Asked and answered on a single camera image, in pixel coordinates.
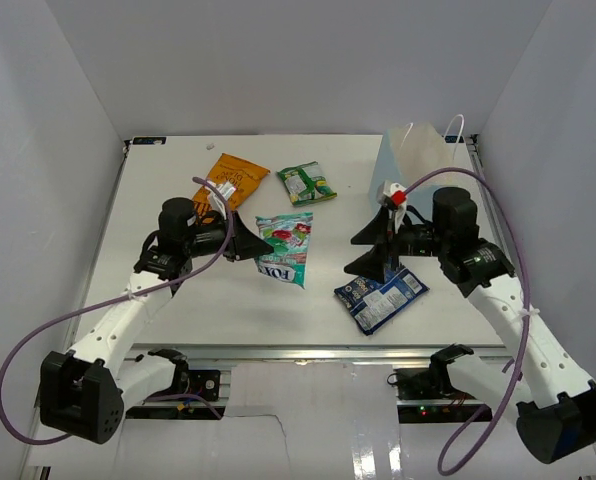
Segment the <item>teal Fox's mint bag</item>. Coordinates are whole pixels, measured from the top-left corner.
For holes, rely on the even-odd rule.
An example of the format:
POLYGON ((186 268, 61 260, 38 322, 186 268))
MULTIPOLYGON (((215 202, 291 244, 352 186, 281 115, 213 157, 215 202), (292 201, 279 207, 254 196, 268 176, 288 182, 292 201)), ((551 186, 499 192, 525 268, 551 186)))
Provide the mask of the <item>teal Fox's mint bag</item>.
POLYGON ((305 288, 312 212, 256 218, 259 236, 272 252, 256 259, 257 270, 272 279, 305 288))

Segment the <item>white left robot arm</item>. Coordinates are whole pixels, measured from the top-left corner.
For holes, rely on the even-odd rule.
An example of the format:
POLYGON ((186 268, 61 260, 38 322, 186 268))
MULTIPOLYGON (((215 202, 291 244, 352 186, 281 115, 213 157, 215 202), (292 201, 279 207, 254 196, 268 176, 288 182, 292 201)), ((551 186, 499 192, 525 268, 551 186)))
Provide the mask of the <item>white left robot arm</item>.
POLYGON ((127 410, 152 396, 183 397, 189 388, 186 357, 153 349, 135 361, 135 340, 194 273, 196 257, 249 260, 272 253, 238 213, 211 212, 201 224, 192 200, 166 200, 158 228, 146 238, 125 300, 111 306, 67 352, 51 352, 40 370, 43 425, 97 444, 112 438, 127 410))

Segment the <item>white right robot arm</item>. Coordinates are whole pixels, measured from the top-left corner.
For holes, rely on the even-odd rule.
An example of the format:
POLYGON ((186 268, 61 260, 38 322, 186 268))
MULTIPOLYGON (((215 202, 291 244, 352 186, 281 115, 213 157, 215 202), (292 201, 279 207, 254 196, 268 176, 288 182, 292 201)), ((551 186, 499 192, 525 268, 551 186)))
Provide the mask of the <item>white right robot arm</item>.
POLYGON ((479 235, 477 205, 459 187, 432 196, 432 218, 412 223, 405 188, 386 181, 378 189, 376 216, 351 240, 369 251, 346 273, 385 285, 404 276, 399 258, 435 256, 445 277, 516 354, 519 374, 505 376, 462 344, 430 358, 425 379, 439 397, 464 392, 513 424, 526 449, 551 464, 596 443, 596 381, 566 352, 525 294, 503 251, 479 235))

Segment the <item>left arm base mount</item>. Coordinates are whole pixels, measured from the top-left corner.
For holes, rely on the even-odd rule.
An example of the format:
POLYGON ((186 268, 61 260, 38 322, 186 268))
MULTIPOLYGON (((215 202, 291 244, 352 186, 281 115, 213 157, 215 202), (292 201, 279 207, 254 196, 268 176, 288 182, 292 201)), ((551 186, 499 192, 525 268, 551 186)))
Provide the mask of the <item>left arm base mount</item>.
POLYGON ((172 383, 167 388, 150 392, 146 398, 174 394, 194 394, 213 402, 219 399, 221 372, 219 370, 187 370, 174 374, 172 383))

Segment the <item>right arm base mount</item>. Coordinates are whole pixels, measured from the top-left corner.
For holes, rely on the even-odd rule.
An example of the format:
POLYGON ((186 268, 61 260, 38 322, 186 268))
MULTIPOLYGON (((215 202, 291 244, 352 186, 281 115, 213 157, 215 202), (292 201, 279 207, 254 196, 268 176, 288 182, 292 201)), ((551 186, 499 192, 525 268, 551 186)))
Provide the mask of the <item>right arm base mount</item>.
POLYGON ((442 393, 434 384, 428 369, 400 368, 387 376, 386 382, 397 391, 399 400, 455 400, 456 393, 442 393))

